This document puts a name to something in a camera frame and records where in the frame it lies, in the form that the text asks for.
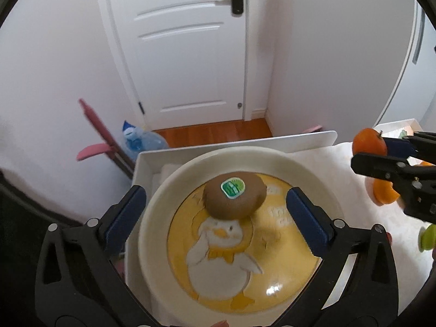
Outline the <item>person's left hand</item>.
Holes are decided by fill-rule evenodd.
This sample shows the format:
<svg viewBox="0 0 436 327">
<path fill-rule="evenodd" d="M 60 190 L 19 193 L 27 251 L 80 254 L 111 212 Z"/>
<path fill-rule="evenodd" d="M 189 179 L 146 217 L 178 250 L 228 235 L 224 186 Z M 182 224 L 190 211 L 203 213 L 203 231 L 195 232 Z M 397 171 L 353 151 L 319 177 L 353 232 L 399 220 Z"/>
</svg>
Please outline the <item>person's left hand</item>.
<svg viewBox="0 0 436 327">
<path fill-rule="evenodd" d="M 214 323 L 211 327 L 229 327 L 229 323 L 227 320 L 222 320 L 217 323 Z"/>
</svg>

